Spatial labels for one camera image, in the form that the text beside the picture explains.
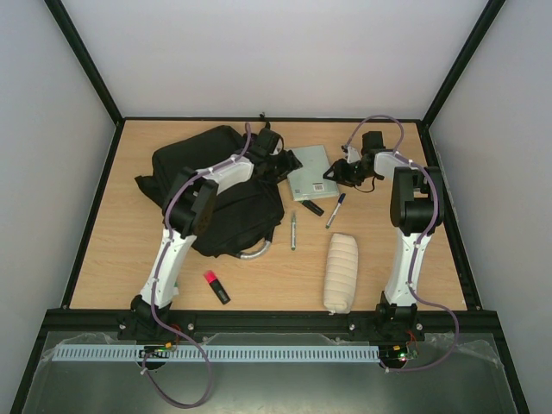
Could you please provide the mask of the grey hardcover book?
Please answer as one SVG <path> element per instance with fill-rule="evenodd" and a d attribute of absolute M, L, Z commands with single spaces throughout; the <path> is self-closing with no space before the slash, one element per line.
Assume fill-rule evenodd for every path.
<path fill-rule="evenodd" d="M 294 201 L 334 198 L 340 195 L 337 183 L 323 175 L 329 170 L 329 158 L 323 145 L 295 147 L 291 151 L 301 167 L 287 176 Z"/>

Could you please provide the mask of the black student backpack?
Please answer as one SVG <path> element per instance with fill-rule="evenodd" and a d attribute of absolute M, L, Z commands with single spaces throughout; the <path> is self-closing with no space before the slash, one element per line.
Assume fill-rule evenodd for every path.
<path fill-rule="evenodd" d="M 135 182 L 141 192 L 166 210 L 169 197 L 177 184 L 184 184 L 185 172 L 215 165 L 238 154 L 247 137 L 228 125 L 217 126 L 186 140 L 161 147 L 152 155 L 153 174 L 137 176 Z M 249 153 L 261 163 L 261 171 L 275 150 L 273 142 L 283 141 L 267 122 L 259 133 L 252 135 Z M 192 243 L 192 247 L 206 257 L 227 254 L 239 258 L 261 240 L 271 241 L 276 226 L 284 217 L 284 206 L 278 184 L 259 180 L 259 173 L 251 179 L 223 191 L 213 204 L 209 225 Z"/>

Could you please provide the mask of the beige fabric pencil case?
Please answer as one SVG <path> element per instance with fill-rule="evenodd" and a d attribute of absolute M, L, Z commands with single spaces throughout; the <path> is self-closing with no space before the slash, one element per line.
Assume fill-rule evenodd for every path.
<path fill-rule="evenodd" d="M 359 250 L 355 238 L 334 233 L 329 243 L 323 286 L 323 306 L 330 314 L 348 314 L 351 311 L 358 266 Z"/>

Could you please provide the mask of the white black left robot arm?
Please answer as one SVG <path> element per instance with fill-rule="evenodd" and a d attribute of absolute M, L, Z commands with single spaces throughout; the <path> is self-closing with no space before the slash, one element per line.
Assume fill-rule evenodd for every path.
<path fill-rule="evenodd" d="M 152 175 L 135 181 L 161 208 L 163 236 L 147 283 L 131 302 L 134 323 L 147 331 L 168 325 L 190 249 L 238 260 L 267 252 L 284 217 L 278 184 L 302 164 L 268 126 L 240 135 L 222 125 L 156 150 L 152 166 Z"/>

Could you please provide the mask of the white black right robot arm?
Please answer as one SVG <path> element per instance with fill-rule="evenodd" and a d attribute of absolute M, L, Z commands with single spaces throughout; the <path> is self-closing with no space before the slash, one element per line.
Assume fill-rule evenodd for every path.
<path fill-rule="evenodd" d="M 442 174 L 437 167 L 422 167 L 397 149 L 387 149 L 379 131 L 362 136 L 360 151 L 342 146 L 344 157 L 323 174 L 325 179 L 356 187 L 367 178 L 390 179 L 390 219 L 397 230 L 392 274 L 376 306 L 375 327 L 393 338 L 413 329 L 417 316 L 417 282 L 423 256 L 444 213 Z"/>

